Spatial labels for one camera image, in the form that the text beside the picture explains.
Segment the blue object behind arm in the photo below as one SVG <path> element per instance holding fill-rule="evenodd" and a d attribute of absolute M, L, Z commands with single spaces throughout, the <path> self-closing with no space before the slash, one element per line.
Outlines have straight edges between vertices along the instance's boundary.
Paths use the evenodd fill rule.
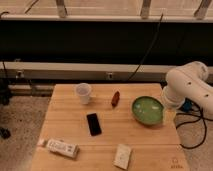
<path fill-rule="evenodd" d="M 192 110 L 192 102 L 189 99 L 186 99 L 184 104 L 180 107 L 180 110 L 183 112 L 189 112 Z"/>

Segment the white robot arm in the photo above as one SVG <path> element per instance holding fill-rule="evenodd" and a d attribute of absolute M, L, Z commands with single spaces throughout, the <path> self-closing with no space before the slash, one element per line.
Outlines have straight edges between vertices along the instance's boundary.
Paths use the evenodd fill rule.
<path fill-rule="evenodd" d="M 162 104 L 168 109 L 178 109 L 185 99 L 190 99 L 213 114 L 213 87 L 206 83 L 208 76 L 208 67 L 200 61 L 172 68 L 165 77 Z"/>

